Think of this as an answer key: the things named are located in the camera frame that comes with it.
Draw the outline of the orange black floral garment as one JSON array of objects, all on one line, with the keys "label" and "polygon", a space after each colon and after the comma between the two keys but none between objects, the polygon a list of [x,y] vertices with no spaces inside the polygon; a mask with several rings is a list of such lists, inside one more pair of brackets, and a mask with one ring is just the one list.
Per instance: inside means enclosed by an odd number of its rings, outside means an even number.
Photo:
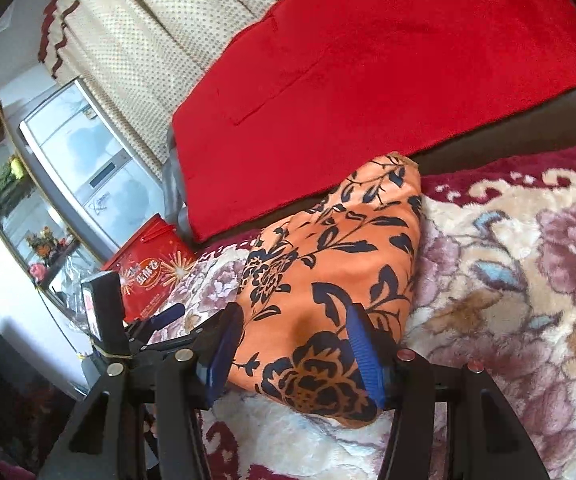
[{"label": "orange black floral garment", "polygon": [[420,209],[417,165],[391,153],[263,229],[240,275],[243,334],[230,385],[344,426],[370,424],[380,410],[353,356],[346,312],[363,307],[378,330],[402,338]]}]

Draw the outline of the red gift box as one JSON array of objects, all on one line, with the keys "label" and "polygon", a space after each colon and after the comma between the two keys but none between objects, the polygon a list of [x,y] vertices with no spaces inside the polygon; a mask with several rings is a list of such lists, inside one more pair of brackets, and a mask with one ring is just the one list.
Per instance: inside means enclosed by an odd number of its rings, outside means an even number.
[{"label": "red gift box", "polygon": [[124,322],[129,324],[154,315],[195,262],[175,226],[154,214],[101,270],[120,277]]}]

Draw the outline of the glass display cabinet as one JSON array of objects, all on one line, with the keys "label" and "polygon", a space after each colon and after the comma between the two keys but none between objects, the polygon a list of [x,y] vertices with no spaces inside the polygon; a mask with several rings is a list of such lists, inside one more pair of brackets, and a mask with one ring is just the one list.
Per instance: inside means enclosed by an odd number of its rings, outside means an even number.
[{"label": "glass display cabinet", "polygon": [[98,270],[99,261],[41,191],[14,143],[1,104],[0,238],[39,298],[87,330],[80,282]]}]

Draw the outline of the white standing air conditioner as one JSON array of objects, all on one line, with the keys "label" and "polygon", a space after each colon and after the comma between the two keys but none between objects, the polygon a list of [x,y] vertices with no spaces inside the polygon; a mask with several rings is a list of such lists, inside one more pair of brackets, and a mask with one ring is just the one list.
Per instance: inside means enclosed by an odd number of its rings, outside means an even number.
[{"label": "white standing air conditioner", "polygon": [[42,92],[19,106],[8,124],[41,192],[100,261],[163,214],[160,180],[82,79]]}]

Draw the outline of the floral plush blanket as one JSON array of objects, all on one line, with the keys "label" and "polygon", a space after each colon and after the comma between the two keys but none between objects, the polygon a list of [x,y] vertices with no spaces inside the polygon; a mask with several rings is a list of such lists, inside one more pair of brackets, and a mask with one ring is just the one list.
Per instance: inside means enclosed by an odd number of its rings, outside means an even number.
[{"label": "floral plush blanket", "polygon": [[[576,147],[424,177],[419,306],[406,342],[439,364],[483,358],[552,479],[576,479]],[[173,290],[187,313],[149,342],[186,335],[233,299],[252,234],[217,243]],[[245,393],[207,415],[215,477],[376,479],[391,416],[367,429]]]}]

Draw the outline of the beige dotted curtain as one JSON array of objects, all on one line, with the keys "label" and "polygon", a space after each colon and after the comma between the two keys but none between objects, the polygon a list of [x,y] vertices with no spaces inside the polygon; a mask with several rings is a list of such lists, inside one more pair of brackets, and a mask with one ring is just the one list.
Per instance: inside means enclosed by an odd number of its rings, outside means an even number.
[{"label": "beige dotted curtain", "polygon": [[245,27],[278,0],[50,0],[38,60],[58,84],[82,78],[154,174],[174,110]]}]

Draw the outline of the dark brown leather sofa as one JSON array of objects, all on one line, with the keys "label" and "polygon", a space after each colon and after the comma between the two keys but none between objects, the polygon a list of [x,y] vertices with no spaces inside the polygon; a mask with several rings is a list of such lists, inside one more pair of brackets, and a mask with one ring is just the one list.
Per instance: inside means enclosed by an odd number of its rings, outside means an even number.
[{"label": "dark brown leather sofa", "polygon": [[[268,226],[288,214],[314,206],[326,191],[303,195],[282,207],[238,220],[228,229],[199,240],[192,233],[188,208],[184,203],[185,184],[178,162],[173,134],[167,135],[169,160],[163,169],[164,220],[175,226],[178,235],[190,245],[207,245],[216,240]],[[561,150],[576,145],[576,89],[545,102],[532,110],[469,131],[433,148],[417,152],[411,158],[420,165],[424,176],[474,169],[497,159],[531,155],[547,150]]]}]

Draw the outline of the red cloth on sofa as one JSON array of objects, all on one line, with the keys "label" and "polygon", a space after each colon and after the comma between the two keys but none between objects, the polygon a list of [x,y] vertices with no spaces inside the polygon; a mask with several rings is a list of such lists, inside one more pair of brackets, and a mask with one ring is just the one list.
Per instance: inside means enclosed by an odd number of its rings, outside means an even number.
[{"label": "red cloth on sofa", "polygon": [[279,0],[172,126],[196,240],[576,88],[570,0]]}]

